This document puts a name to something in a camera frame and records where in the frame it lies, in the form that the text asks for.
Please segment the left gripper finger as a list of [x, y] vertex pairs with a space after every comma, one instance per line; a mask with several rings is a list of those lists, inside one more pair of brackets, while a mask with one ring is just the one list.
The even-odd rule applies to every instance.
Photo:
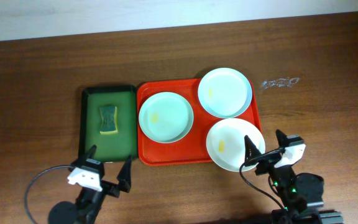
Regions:
[[132, 156], [129, 156], [124, 165], [122, 166], [117, 180], [119, 181], [118, 186], [119, 190], [123, 192], [130, 192], [132, 182], [131, 182], [131, 167], [132, 167]]
[[96, 149], [97, 149], [97, 146], [93, 145], [90, 147], [90, 149], [87, 152], [85, 152], [83, 155], [80, 155], [78, 158], [80, 164], [84, 164], [87, 159], [93, 159], [93, 157], [96, 153]]

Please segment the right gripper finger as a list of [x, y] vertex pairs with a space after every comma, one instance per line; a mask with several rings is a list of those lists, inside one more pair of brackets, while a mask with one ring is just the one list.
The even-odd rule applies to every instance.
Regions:
[[277, 137], [277, 141], [278, 141], [278, 145], [279, 147], [287, 147], [289, 145], [289, 139], [288, 136], [283, 133], [281, 130], [277, 129], [275, 131], [276, 137]]
[[258, 163], [258, 158], [261, 155], [261, 152], [256, 147], [256, 145], [252, 142], [252, 140], [248, 135], [244, 137], [244, 143], [246, 148], [244, 162], [246, 164]]

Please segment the white plate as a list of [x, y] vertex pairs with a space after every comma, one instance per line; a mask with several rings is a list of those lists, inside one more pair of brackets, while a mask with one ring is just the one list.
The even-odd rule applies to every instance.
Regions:
[[250, 138], [261, 154], [265, 153], [264, 137], [252, 123], [239, 118], [218, 121], [206, 137], [210, 158], [225, 170], [239, 172], [245, 159], [245, 136]]

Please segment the yellow green scrub sponge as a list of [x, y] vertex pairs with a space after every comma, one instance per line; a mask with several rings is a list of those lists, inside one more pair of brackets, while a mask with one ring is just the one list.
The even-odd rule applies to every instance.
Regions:
[[117, 107], [114, 105], [102, 106], [99, 112], [101, 115], [100, 134], [117, 133]]

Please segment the pale green plate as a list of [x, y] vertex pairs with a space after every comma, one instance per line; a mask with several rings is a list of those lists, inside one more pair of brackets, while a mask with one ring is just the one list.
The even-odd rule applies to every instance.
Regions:
[[141, 131], [158, 143], [168, 144], [183, 139], [193, 122], [193, 108], [178, 93], [156, 93], [144, 101], [139, 111]]

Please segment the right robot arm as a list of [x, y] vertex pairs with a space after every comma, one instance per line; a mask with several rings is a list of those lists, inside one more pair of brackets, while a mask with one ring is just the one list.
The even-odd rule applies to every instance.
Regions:
[[[281, 130], [275, 132], [278, 147], [270, 152], [261, 153], [250, 137], [244, 137], [245, 158], [239, 173], [246, 184], [272, 199], [279, 209], [270, 215], [245, 220], [244, 223], [292, 223], [292, 224], [331, 224], [343, 223], [341, 212], [320, 210], [324, 206], [324, 179], [316, 174], [296, 174], [292, 168], [306, 149], [299, 135], [287, 136]], [[268, 174], [268, 184], [275, 199], [267, 192], [251, 184], [242, 173], [245, 166], [256, 166], [256, 175]]]

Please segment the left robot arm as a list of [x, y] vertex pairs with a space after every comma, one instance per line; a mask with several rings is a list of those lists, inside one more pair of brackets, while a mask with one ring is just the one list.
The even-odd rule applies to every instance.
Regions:
[[103, 180], [104, 164], [94, 159], [96, 149], [93, 145], [70, 164], [68, 183], [79, 185], [80, 193], [74, 203], [57, 203], [49, 212], [49, 223], [94, 223], [105, 197], [118, 198], [121, 192], [130, 192], [132, 156], [125, 160], [117, 176], [118, 183], [115, 184]]

